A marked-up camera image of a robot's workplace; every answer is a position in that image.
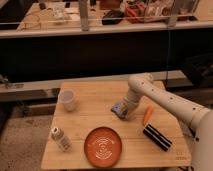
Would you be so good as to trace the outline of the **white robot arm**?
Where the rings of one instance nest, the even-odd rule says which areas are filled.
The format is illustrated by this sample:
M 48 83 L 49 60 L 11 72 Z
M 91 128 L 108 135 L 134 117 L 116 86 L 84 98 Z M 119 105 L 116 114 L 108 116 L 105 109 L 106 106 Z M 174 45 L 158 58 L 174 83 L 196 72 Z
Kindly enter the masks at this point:
M 143 96 L 150 98 L 195 132 L 190 171 L 213 171 L 213 109 L 187 100 L 154 85 L 151 73 L 128 77 L 128 91 L 122 99 L 134 110 Z

